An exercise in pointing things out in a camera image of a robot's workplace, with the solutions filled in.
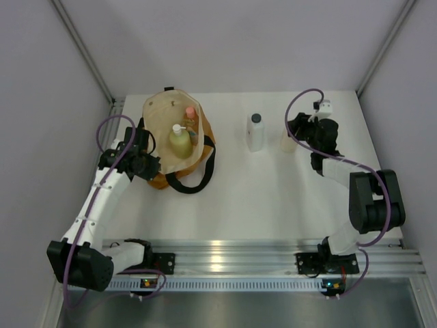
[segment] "gray wall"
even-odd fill
[[[352,90],[404,0],[64,0],[118,96]]]
[[[109,112],[47,0],[0,10],[0,327],[38,325],[46,257],[78,213]]]
[[[437,1],[421,0],[361,104],[384,167],[397,171],[407,244],[417,247],[437,292]]]

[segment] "black bottle cap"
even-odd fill
[[[261,115],[260,114],[253,114],[252,115],[252,122],[253,123],[260,123],[261,122]]]

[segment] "white table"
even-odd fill
[[[158,191],[135,178],[119,201],[107,238],[266,240],[320,239],[348,221],[348,190],[315,173],[310,152],[280,150],[284,113],[297,92],[191,94],[201,104],[217,142],[216,167],[200,193],[183,195],[171,188]],[[123,114],[138,121],[148,95],[128,96]],[[318,94],[301,98],[290,112],[312,112]],[[379,168],[366,123],[353,91],[326,92],[339,123],[338,149],[350,159]],[[250,153],[246,116],[260,113],[266,145]],[[122,139],[122,120],[117,138]],[[184,178],[196,185],[201,169]],[[402,238],[395,228],[385,238]]]

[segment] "black bag handle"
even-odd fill
[[[203,190],[203,188],[205,188],[206,185],[211,180],[212,174],[214,173],[214,162],[216,159],[216,145],[214,145],[214,142],[212,142],[211,138],[209,138],[207,135],[205,135],[203,138],[203,145],[212,147],[212,154],[210,158],[206,161],[205,174],[203,175],[202,181],[199,183],[198,186],[196,187],[184,186],[178,180],[178,178],[176,178],[175,172],[165,175],[165,178],[169,183],[169,185],[176,191],[179,191],[180,193],[186,193],[189,195],[193,193],[198,193],[199,191]]]

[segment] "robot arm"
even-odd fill
[[[307,115],[299,113],[296,118],[288,122],[288,127],[295,138],[305,141],[314,150],[335,157],[341,157],[337,150],[338,123],[328,119],[332,113],[332,106],[328,100],[313,104],[316,113]],[[357,243],[368,243],[375,239],[383,229],[386,219],[386,202],[377,179],[371,173],[362,172],[356,165],[338,161],[318,154],[311,153],[311,166],[321,176],[337,181],[349,189],[349,218],[350,222],[343,224],[334,234],[327,236],[318,246],[316,261],[298,261],[301,273],[304,267],[313,271],[322,265],[323,273],[339,273],[340,267],[346,267],[348,262],[354,262]],[[391,170],[376,172],[384,182],[389,192],[391,204],[391,219],[389,230],[402,226],[405,221],[405,210],[397,183],[396,174]]]
[[[125,149],[131,135],[132,128],[130,127],[126,129],[123,141],[116,140],[111,149],[101,155],[94,184],[79,215],[62,240],[52,241],[47,248],[48,259],[59,282],[64,280],[66,259],[83,221],[85,225],[76,242],[70,265],[69,284],[103,291],[113,275],[138,264],[144,264],[144,267],[149,268],[153,261],[152,249],[145,241],[128,239],[118,247],[102,249],[103,239],[111,222],[113,211],[134,176],[151,180],[160,169],[159,157],[151,155],[155,145],[150,152],[147,152],[149,138],[151,137],[153,141],[154,139],[150,132],[144,129],[143,119],[141,119],[136,128],[133,145],[106,181],[100,184],[103,176]],[[93,202],[91,211],[85,217],[91,202]]]

